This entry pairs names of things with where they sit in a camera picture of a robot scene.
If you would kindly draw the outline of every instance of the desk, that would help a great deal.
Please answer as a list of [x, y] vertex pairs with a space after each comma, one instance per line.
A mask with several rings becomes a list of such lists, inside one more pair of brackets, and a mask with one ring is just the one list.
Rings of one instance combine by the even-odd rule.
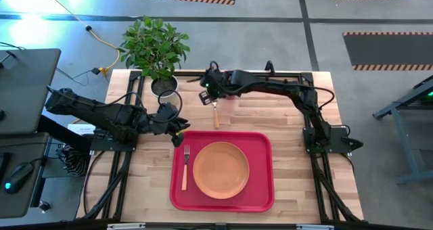
[[[0, 219], [23, 217], [30, 207], [30, 199], [35, 193], [35, 184], [37, 183], [38, 174], [41, 169], [41, 160], [33, 162], [35, 169], [27, 179], [24, 186], [14, 194], [8, 194], [4, 191], [4, 182], [11, 175], [17, 165], [23, 162], [30, 162], [44, 156], [47, 147], [47, 133], [32, 133], [28, 135], [16, 135], [0, 137], [0, 152], [9, 152], [11, 158], [7, 164], [5, 175], [0, 180]], [[4, 145], [33, 143], [30, 145], [17, 145], [13, 147], [1, 147]]]
[[[127, 90], [130, 70], [113, 70], [106, 102], [114, 101]], [[316, 87], [334, 90], [329, 72], [313, 72]], [[203, 106], [199, 83], [186, 83], [191, 77], [178, 77], [183, 98], [181, 117], [189, 120], [189, 130], [214, 130], [213, 107]], [[143, 103], [155, 112], [158, 103], [145, 80]], [[319, 104], [330, 98], [318, 91]], [[220, 131], [258, 131], [272, 143], [275, 203], [264, 213], [192, 212], [177, 210], [170, 202], [173, 145], [165, 135], [141, 135], [133, 153], [123, 204], [122, 221], [172, 223], [319, 223], [313, 173], [309, 155], [304, 150], [304, 118], [287, 97], [251, 92], [233, 100], [218, 103]], [[341, 124], [337, 101], [324, 107], [323, 117], [330, 124]], [[89, 176], [88, 207], [92, 207], [107, 187], [113, 153], [105, 153]], [[352, 168], [346, 158], [330, 154], [334, 187], [350, 210], [363, 218]], [[116, 203], [114, 192], [111, 211]], [[329, 198], [324, 194], [327, 213], [331, 216]], [[83, 205], [78, 215], [83, 215]]]
[[[36, 131], [43, 105], [47, 99], [47, 85], [51, 84], [60, 58], [60, 49], [25, 49], [11, 51], [0, 68], [0, 110], [5, 111], [0, 121], [0, 135], [33, 133]], [[5, 57], [0, 51], [0, 58]]]

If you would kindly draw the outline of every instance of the red tray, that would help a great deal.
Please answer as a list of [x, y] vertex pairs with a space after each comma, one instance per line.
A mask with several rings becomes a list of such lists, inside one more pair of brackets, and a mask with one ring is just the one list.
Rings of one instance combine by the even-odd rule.
[[[193, 177], [193, 162], [206, 145], [225, 141], [238, 146], [248, 159], [250, 177], [244, 189], [236, 196], [217, 200], [205, 195]], [[190, 146], [187, 172], [187, 190], [182, 191], [183, 147]], [[274, 202], [271, 142], [255, 132], [186, 131], [180, 147], [175, 148], [171, 175], [170, 200], [179, 210], [264, 212]]]

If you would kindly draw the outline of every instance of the green leaves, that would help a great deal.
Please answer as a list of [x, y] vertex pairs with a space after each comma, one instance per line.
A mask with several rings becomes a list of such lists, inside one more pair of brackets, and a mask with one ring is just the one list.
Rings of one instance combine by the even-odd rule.
[[171, 53], [167, 53], [167, 55], [165, 56], [167, 59], [171, 59], [171, 58], [174, 58], [174, 57], [176, 57], [177, 56], [177, 54], [176, 53], [173, 53], [173, 52], [171, 52]]
[[164, 22], [161, 19], [157, 19], [155, 21], [156, 28], [161, 29], [163, 25], [164, 25]]
[[126, 41], [137, 41], [137, 38], [135, 37], [123, 37], [123, 39]]
[[146, 26], [146, 27], [152, 27], [152, 20], [150, 19], [150, 18], [146, 18], [145, 20], [144, 20], [144, 25]]
[[188, 52], [191, 51], [191, 49], [188, 46], [185, 46], [185, 45], [182, 45], [182, 49], [185, 50], [185, 51], [188, 51]]
[[140, 20], [136, 20], [134, 22], [134, 30], [138, 31], [140, 29], [140, 25], [141, 25], [141, 21]]
[[179, 39], [188, 40], [189, 36], [187, 34], [180, 34]]
[[137, 67], [141, 69], [142, 76], [150, 76], [152, 79], [170, 78], [175, 71], [175, 64], [181, 68], [181, 59], [185, 62], [186, 52], [190, 48], [182, 43], [189, 36], [176, 32], [176, 28], [170, 23], [164, 23], [161, 19], [153, 20], [143, 17], [136, 20], [123, 34], [124, 42], [118, 48], [123, 53], [121, 62], [125, 62], [127, 68]]
[[158, 50], [162, 53], [166, 53], [170, 49], [170, 43], [168, 41], [165, 41], [161, 44], [161, 46], [158, 48]]

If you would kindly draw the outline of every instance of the black cable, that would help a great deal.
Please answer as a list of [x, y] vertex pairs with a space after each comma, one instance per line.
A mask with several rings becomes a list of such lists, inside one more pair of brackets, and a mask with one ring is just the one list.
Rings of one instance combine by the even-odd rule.
[[99, 160], [99, 158], [102, 156], [102, 154], [104, 154], [105, 151], [100, 152], [95, 159], [92, 161], [92, 163], [90, 164], [89, 170], [87, 171], [87, 176], [86, 179], [84, 180], [84, 186], [83, 186], [83, 208], [84, 208], [84, 213], [87, 214], [87, 200], [86, 200], [86, 190], [87, 190], [87, 182], [89, 181], [89, 176], [90, 173], [93, 169], [93, 166], [95, 165], [95, 163]]
[[44, 160], [44, 159], [58, 159], [58, 158], [42, 157], [42, 158], [37, 158], [37, 159], [31, 160], [29, 163], [33, 163], [33, 162], [36, 162], [37, 160]]
[[349, 136], [350, 135], [350, 127], [347, 124], [331, 125], [331, 127], [340, 127], [340, 126], [341, 127], [346, 127], [346, 129], [347, 129], [347, 136]]
[[312, 88], [318, 89], [321, 91], [327, 91], [327, 92], [331, 93], [331, 95], [332, 95], [331, 99], [329, 99], [327, 102], [325, 102], [321, 106], [319, 106], [319, 110], [322, 110], [322, 107], [326, 106], [327, 104], [330, 104], [334, 100], [334, 98], [336, 97], [336, 94], [329, 89], [321, 88], [321, 87], [312, 87]]
[[355, 174], [355, 167], [353, 166], [352, 160], [344, 153], [341, 153], [341, 155], [344, 156], [349, 161], [350, 165], [352, 166], [353, 174]]
[[0, 148], [7, 148], [7, 147], [13, 147], [13, 146], [21, 146], [21, 145], [64, 145], [63, 143], [50, 143], [50, 142], [34, 142], [34, 143], [17, 143], [17, 144], [11, 144], [11, 145], [0, 145]]
[[141, 100], [140, 95], [137, 92], [135, 92], [135, 91], [129, 91], [128, 93], [122, 95], [121, 97], [119, 97], [118, 99], [115, 99], [114, 101], [112, 101], [110, 103], [107, 103], [107, 104], [104, 104], [104, 105], [97, 105], [96, 107], [97, 108], [104, 108], [104, 107], [107, 107], [107, 106], [111, 106], [111, 105], [115, 104], [117, 101], [120, 101], [121, 99], [123, 99], [124, 97], [126, 97], [127, 95], [130, 95], [130, 94], [134, 94], [134, 95], [137, 96], [138, 100], [140, 101], [141, 108], [144, 110], [143, 101]]
[[167, 90], [167, 91], [163, 91], [163, 92], [158, 96], [158, 104], [160, 104], [160, 106], [162, 105], [161, 102], [160, 102], [160, 99], [161, 99], [161, 97], [162, 97], [162, 94], [164, 94], [164, 93], [166, 93], [166, 92], [169, 92], [169, 91], [172, 91], [173, 93], [175, 93], [175, 94], [179, 97], [179, 99], [181, 100], [181, 105], [179, 106], [179, 109], [177, 110], [177, 113], [176, 113], [175, 115], [173, 115], [171, 118], [169, 118], [168, 120], [165, 120], [165, 121], [154, 120], [153, 118], [151, 118], [151, 121], [154, 121], [154, 122], [157, 122], [157, 123], [166, 123], [166, 122], [171, 122], [171, 121], [173, 121], [175, 118], [177, 118], [177, 117], [180, 115], [181, 110], [182, 110], [182, 107], [183, 107], [183, 100], [182, 100], [182, 97], [181, 97], [181, 95], [179, 94], [179, 92], [177, 92], [177, 91], [175, 91], [175, 90]]
[[19, 49], [19, 50], [23, 50], [23, 49], [25, 49], [25, 48], [23, 48], [23, 47], [17, 47], [17, 46], [15, 46], [15, 45], [12, 45], [12, 44], [9, 44], [9, 43], [4, 43], [4, 42], [2, 42], [2, 41], [0, 41], [0, 44], [2, 44], [2, 45], [0, 45], [1, 47], [14, 47], [14, 48]]
[[[63, 70], [61, 70], [61, 69], [59, 69], [59, 68], [55, 68], [57, 71], [59, 71], [59, 73], [60, 74], [63, 74], [66, 78], [69, 78], [70, 80], [72, 80], [72, 81], [74, 81], [75, 83], [77, 83], [77, 84], [80, 84], [80, 85], [82, 85], [82, 86], [87, 86], [88, 84], [89, 84], [89, 72], [91, 72], [91, 70], [88, 70], [88, 71], [86, 71], [86, 72], [82, 72], [82, 73], [80, 73], [79, 75], [76, 75], [76, 76], [74, 76], [74, 77], [71, 77], [69, 74], [66, 74], [66, 72], [64, 72]], [[78, 77], [80, 77], [81, 75], [84, 75], [84, 74], [86, 74], [86, 77], [87, 77], [87, 82], [86, 82], [86, 84], [82, 84], [82, 83], [80, 83], [80, 82], [78, 82], [78, 81], [76, 81], [75, 79], [76, 78], [78, 78]]]
[[65, 169], [69, 175], [82, 177], [87, 174], [87, 167], [89, 165], [88, 153], [75, 149], [70, 145], [56, 149], [56, 152], [59, 160], [64, 164], [63, 169]]

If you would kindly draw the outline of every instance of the orange plate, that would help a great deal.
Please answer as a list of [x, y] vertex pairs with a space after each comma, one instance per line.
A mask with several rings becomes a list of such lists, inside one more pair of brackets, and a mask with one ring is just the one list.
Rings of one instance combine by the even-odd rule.
[[245, 154], [236, 145], [215, 142], [198, 153], [193, 175], [203, 193], [222, 200], [242, 191], [250, 176], [250, 167]]

